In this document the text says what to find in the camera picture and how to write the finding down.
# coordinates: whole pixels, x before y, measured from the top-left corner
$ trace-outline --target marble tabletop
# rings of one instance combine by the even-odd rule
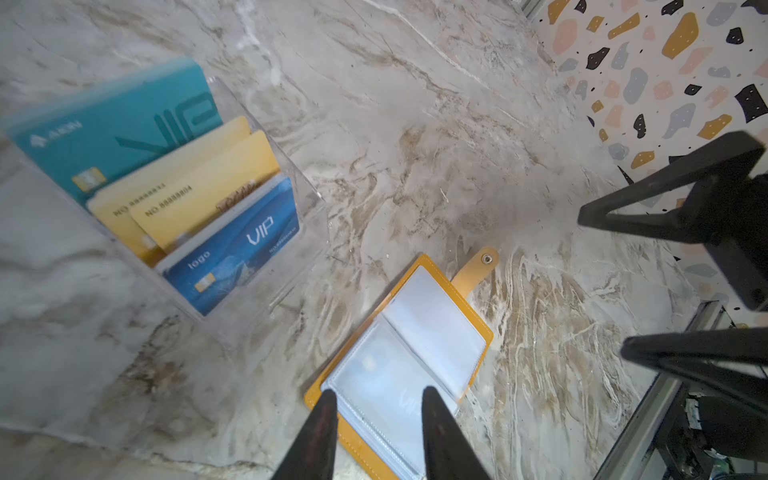
[[[329,254],[224,352],[0,144],[0,427],[225,478],[269,478],[302,395],[420,254],[495,334],[458,422],[494,478],[589,478],[653,373],[626,336],[698,299],[665,243],[579,227],[626,185],[519,10],[502,0],[27,0],[0,16],[19,111],[189,55],[317,186]],[[249,317],[251,313],[238,313]],[[338,478],[364,478],[338,448]]]

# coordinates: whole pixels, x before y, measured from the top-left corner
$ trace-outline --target open yellow card holder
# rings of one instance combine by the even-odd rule
[[[421,339],[425,337],[431,337],[430,340],[426,341],[426,345],[423,347],[422,351],[425,353],[425,355],[422,355],[422,358],[425,358],[425,362],[429,362],[431,352],[436,350],[436,347],[440,347],[438,343],[435,342],[441,342],[444,336],[441,336],[442,333],[439,331],[440,329],[436,329],[435,326],[438,326],[439,323],[442,321],[442,318],[447,318],[448,316],[451,316],[451,312],[456,312],[458,317],[462,318],[465,316],[468,320],[468,323],[471,324],[471,326],[466,326],[465,333],[461,335],[461,337],[473,337],[474,340],[474,346],[472,347],[476,352],[479,354],[479,357],[473,356],[471,357],[469,363],[465,362],[463,369],[466,370],[467,365],[474,365],[474,369],[470,368],[471,376],[468,378],[468,382],[466,379],[463,380],[463,382],[453,382],[452,385],[448,385],[444,382],[438,381],[439,384],[443,385],[445,388],[442,390],[443,392],[446,392],[443,394],[444,399],[446,399],[446,404],[449,407],[449,409],[452,407],[453,411],[455,413],[455,410],[458,408],[458,403],[453,402],[451,397],[455,397],[454,399],[458,401],[459,398],[463,397],[466,393],[466,390],[469,388],[469,386],[472,385],[472,383],[475,381],[475,377],[477,376],[477,372],[480,368],[480,365],[482,364],[482,360],[485,358],[485,354],[488,352],[488,347],[491,345],[491,341],[493,340],[493,332],[490,328],[485,324],[482,318],[475,312],[474,309],[469,305],[469,303],[466,300],[466,296],[469,295],[469,293],[495,268],[495,266],[498,264],[498,252],[491,248],[491,247],[485,247],[481,249],[479,252],[476,253],[476,255],[473,256],[473,258],[467,262],[466,265],[461,268],[461,270],[455,275],[453,281],[449,281],[448,278],[445,277],[442,271],[432,262],[432,260],[429,259],[426,255],[421,255],[420,258],[417,259],[417,261],[414,262],[413,265],[408,269],[408,271],[403,275],[402,279],[395,285],[395,287],[392,289],[391,292],[386,296],[386,298],[376,307],[376,309],[371,313],[371,315],[366,319],[365,322],[355,331],[351,337],[347,340],[347,342],[344,344],[342,349],[336,354],[335,357],[331,360],[329,365],[320,373],[318,379],[312,384],[309,391],[304,396],[304,402],[306,405],[311,409],[315,406],[317,401],[320,398],[320,395],[322,393],[323,385],[326,384],[325,388],[328,388],[328,384],[330,382],[334,381],[334,376],[338,377],[340,373],[343,373],[343,375],[346,375],[346,380],[344,377],[337,378],[336,383],[340,384],[343,382],[347,382],[347,384],[352,384],[352,390],[355,389],[354,385],[358,385],[361,382],[359,379],[368,379],[373,377],[374,375],[379,375],[377,372],[378,370],[392,370],[392,368],[395,367],[389,367],[389,366],[383,366],[382,363],[397,363],[397,362],[381,362],[381,359],[377,358],[377,354],[380,353],[381,348],[376,350],[376,347],[373,346],[362,346],[362,348],[368,348],[369,353],[356,353],[361,348],[361,344],[364,344],[366,342],[369,342],[369,338],[372,337],[372,334],[378,335],[378,336],[397,336],[400,338],[400,335],[403,336],[411,336],[411,343],[413,342],[413,338]],[[432,295],[433,298],[436,298],[441,303],[439,308],[434,309],[434,315],[432,315],[432,308],[434,305],[413,305],[414,303],[421,303],[419,301],[419,295],[414,295],[413,292],[408,293],[409,289],[403,290],[403,287],[406,285],[414,285],[416,284],[416,288],[422,287],[418,285],[426,285],[429,288],[432,288],[432,291],[438,291],[438,295]],[[398,293],[401,293],[402,295],[399,297],[399,300],[393,302],[394,299],[398,298]],[[403,306],[403,303],[405,301],[408,301],[411,303],[410,306]],[[395,328],[392,328],[392,326],[389,325],[389,323],[382,319],[381,314],[385,313],[385,309],[389,307],[390,316],[397,315],[399,320],[395,322],[393,325]],[[430,317],[429,320],[426,321],[423,325],[421,325],[419,328],[416,328],[413,331],[409,331],[410,327],[408,324],[403,324],[403,322],[411,322],[411,323],[420,323],[419,320],[413,321],[417,318],[424,318],[425,316]],[[374,329],[379,329],[379,332],[374,333]],[[462,339],[456,339],[456,336],[454,336],[453,339],[449,339],[447,341],[453,341],[454,343],[457,341],[464,341]],[[403,352],[410,351],[411,349],[409,347],[406,347]],[[387,355],[390,355],[391,357],[405,357],[408,356],[407,354],[398,354],[397,349],[390,350],[387,352]],[[354,357],[357,355],[359,357],[359,365],[360,366],[352,366],[349,364],[349,358]],[[432,364],[434,366],[437,366],[438,370],[445,364],[450,363],[450,359],[448,362],[445,361],[446,358],[443,358],[443,361],[436,362],[435,359],[432,359]],[[351,373],[342,372],[343,370],[351,370]],[[397,372],[395,372],[395,375],[393,376],[392,373],[389,373],[389,376],[386,374],[379,375],[379,378],[375,380],[375,382],[378,382],[376,384],[376,388],[381,389],[385,388],[388,385],[393,385],[392,379],[396,379],[395,382],[398,383],[398,387],[402,387],[399,383]],[[374,395],[374,402],[385,402],[384,399],[380,399],[379,397]],[[394,398],[394,400],[390,400],[389,403],[400,403],[399,407],[403,407],[406,409],[411,409],[411,413],[414,413],[415,409],[418,409],[420,411],[420,401],[421,401],[421,392],[418,392],[418,402],[419,404],[416,405],[409,405],[410,403],[413,403],[416,399],[416,392],[413,393],[412,399],[406,398],[406,396],[403,395],[401,392],[398,396],[398,393],[395,392],[394,395],[391,393],[388,393],[389,396]],[[339,396],[339,392],[337,392],[337,396],[339,397],[339,402],[343,402],[341,399],[342,396]],[[376,428],[375,426],[371,428],[363,428],[359,426],[359,418],[350,419],[350,422],[345,419],[343,416],[343,409],[342,406],[339,406],[339,441],[342,443],[344,448],[352,455],[352,457],[357,460],[357,462],[368,472],[368,474],[377,480],[402,480],[403,478],[418,478],[420,475],[418,475],[416,472],[419,470],[408,468],[406,464],[408,464],[407,457],[408,455],[404,452],[400,452],[396,447],[386,447],[386,452],[391,453],[393,458],[396,458],[396,460],[392,460],[390,458],[389,464],[394,465],[395,469],[398,469],[400,471],[400,475],[396,474],[392,468],[390,468],[387,463],[382,460],[369,446],[369,444],[366,442],[366,440],[363,438],[365,436],[368,439],[371,439],[372,436],[378,438],[384,438],[386,439],[386,435],[389,435],[390,437],[396,437],[398,435],[398,431],[392,431],[392,428],[396,427],[390,427],[388,425],[383,426],[381,430]],[[356,431],[350,423],[355,423],[358,425],[358,429],[362,433],[362,436],[358,431]],[[389,423],[387,421],[379,420],[379,423]],[[411,425],[407,426],[407,428],[417,428],[419,431],[421,429],[421,425]],[[410,436],[413,437],[412,434],[413,431],[409,430]],[[418,463],[415,459],[410,462],[410,465],[413,465],[414,463]]]

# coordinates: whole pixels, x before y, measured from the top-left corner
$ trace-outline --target marble surface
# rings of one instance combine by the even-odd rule
[[[681,329],[698,304],[665,243],[577,226],[624,179],[501,0],[0,9],[3,114],[192,56],[319,188],[331,238],[227,355],[3,140],[0,427],[31,435],[6,455],[47,439],[269,478],[307,386],[417,255],[451,276],[492,245],[502,264],[469,299],[495,340],[459,424],[495,478],[588,478],[653,378],[622,339]],[[339,448],[336,476],[365,473]]]

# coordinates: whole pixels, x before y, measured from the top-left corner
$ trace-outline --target card chip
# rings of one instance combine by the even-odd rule
[[[101,170],[96,167],[91,167],[72,177],[72,181],[80,190],[89,192],[99,185],[104,184],[107,181],[107,178]]]
[[[216,277],[212,273],[208,273],[199,282],[195,283],[194,288],[195,290],[197,290],[197,292],[202,293],[209,286],[211,286],[215,281],[216,281]]]

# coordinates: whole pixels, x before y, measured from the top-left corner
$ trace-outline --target yellow card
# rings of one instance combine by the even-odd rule
[[[248,120],[240,116],[134,173],[99,190],[86,206],[121,242],[149,266],[165,253],[128,214],[128,208],[143,199],[162,196],[169,180],[195,168],[248,137]]]
[[[260,185],[280,171],[262,131],[166,183],[162,194],[130,206],[128,213],[165,253],[221,215],[217,205],[243,187]]]

